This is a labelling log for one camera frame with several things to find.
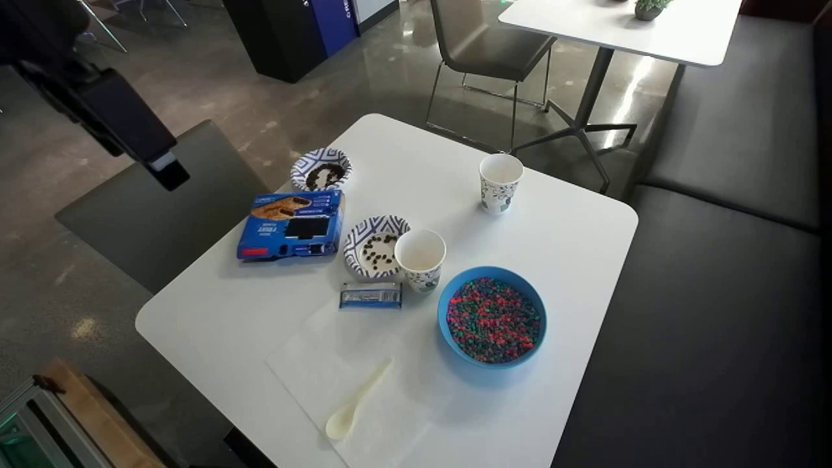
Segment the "blue bowl of candies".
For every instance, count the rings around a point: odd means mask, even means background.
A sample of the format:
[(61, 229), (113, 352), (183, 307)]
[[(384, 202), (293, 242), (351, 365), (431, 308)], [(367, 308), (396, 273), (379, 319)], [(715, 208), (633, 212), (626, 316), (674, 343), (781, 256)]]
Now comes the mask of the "blue bowl of candies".
[(549, 326), (542, 294), (496, 265), (458, 273), (440, 294), (436, 329), (474, 365), (509, 368), (536, 356)]

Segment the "blue snack box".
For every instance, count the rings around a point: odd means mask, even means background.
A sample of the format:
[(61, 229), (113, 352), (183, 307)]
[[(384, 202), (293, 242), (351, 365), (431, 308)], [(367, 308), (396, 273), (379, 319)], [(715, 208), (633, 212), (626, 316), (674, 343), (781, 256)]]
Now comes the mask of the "blue snack box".
[(243, 261), (331, 256), (341, 244), (341, 190), (257, 195), (236, 242)]

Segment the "far paper cup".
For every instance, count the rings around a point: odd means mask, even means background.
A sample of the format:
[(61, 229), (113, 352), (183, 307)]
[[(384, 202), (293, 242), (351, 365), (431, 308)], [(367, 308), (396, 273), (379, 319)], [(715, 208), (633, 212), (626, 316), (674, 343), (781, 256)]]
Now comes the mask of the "far paper cup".
[(490, 212), (505, 212), (513, 205), (523, 176), (523, 161), (509, 153), (491, 153), (479, 163), (481, 205)]

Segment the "patterned paper plate near cup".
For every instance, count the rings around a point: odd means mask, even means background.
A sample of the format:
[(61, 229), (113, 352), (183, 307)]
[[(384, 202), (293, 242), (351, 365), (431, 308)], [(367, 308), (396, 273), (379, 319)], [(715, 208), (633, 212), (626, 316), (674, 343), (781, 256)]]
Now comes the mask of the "patterned paper plate near cup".
[(365, 280), (388, 280), (399, 276), (396, 244), (410, 224), (400, 215), (370, 215), (347, 234), (347, 267)]

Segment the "dark blue cabinet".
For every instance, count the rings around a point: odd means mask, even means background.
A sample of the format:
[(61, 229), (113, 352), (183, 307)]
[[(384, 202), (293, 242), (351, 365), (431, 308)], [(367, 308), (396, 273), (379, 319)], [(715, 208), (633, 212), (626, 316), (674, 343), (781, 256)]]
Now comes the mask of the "dark blue cabinet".
[(260, 74), (297, 82), (399, 0), (222, 0)]

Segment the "black bench seat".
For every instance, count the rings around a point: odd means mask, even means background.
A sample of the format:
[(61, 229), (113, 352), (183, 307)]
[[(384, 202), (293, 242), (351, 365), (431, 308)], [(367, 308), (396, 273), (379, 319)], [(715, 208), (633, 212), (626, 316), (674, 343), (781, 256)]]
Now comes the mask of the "black bench seat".
[(832, 468), (829, 16), (677, 74), (638, 244), (551, 468)]

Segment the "patterned paper plate far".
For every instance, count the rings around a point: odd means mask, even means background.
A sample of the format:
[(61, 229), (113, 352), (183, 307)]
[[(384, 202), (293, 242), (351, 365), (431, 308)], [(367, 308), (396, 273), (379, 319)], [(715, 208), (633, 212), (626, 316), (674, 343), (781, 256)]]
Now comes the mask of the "patterned paper plate far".
[(315, 147), (299, 155), (291, 165), (291, 183), (297, 190), (338, 190), (351, 170), (351, 161), (338, 147)]

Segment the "paper cup near bowl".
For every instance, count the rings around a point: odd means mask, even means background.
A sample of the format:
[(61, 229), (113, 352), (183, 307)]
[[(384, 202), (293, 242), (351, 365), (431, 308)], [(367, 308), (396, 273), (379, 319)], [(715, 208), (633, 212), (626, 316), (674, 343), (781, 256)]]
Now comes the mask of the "paper cup near bowl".
[(445, 256), (445, 238), (430, 229), (410, 229), (396, 242), (400, 276), (413, 290), (431, 290), (440, 286)]

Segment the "small blue snack wrapper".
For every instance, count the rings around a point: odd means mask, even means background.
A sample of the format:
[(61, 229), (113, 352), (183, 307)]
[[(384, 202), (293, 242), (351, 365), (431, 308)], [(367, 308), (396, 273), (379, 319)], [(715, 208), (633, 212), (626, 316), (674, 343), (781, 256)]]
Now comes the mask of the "small blue snack wrapper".
[(403, 286), (396, 280), (343, 283), (341, 304), (370, 307), (370, 308), (399, 308), (403, 304)]

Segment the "wooden shelf edge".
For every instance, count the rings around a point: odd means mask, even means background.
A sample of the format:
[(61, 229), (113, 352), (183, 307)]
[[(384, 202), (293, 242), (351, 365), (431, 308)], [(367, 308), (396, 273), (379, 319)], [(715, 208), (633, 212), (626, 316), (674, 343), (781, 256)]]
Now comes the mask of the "wooden shelf edge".
[(81, 368), (68, 361), (52, 361), (40, 373), (40, 382), (57, 395), (113, 468), (165, 468), (162, 455), (139, 426)]

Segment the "grey metal chair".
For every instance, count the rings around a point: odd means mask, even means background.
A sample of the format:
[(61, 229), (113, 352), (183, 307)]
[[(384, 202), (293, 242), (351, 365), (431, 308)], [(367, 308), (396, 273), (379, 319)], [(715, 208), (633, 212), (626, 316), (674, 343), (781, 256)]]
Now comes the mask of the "grey metal chair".
[(430, 0), (440, 48), (431, 86), (440, 86), (443, 70), (509, 81), (509, 134), (518, 134), (520, 82), (538, 61), (551, 59), (553, 35), (507, 26), (481, 5), (483, 0)]

